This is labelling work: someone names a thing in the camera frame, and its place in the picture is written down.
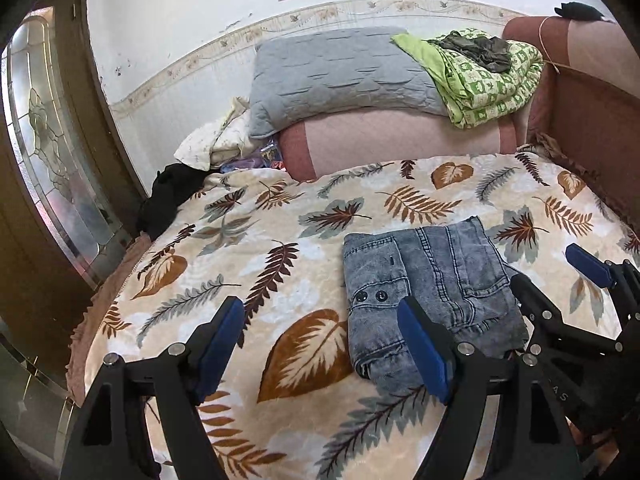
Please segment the black item on sofa arm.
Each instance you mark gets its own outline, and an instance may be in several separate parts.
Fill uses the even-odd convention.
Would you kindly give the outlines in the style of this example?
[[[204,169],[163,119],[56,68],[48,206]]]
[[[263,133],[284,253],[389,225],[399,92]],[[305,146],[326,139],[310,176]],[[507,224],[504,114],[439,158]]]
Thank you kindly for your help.
[[[580,22],[600,22],[604,21],[604,15],[593,6],[581,2],[563,2],[554,9],[560,18]]]

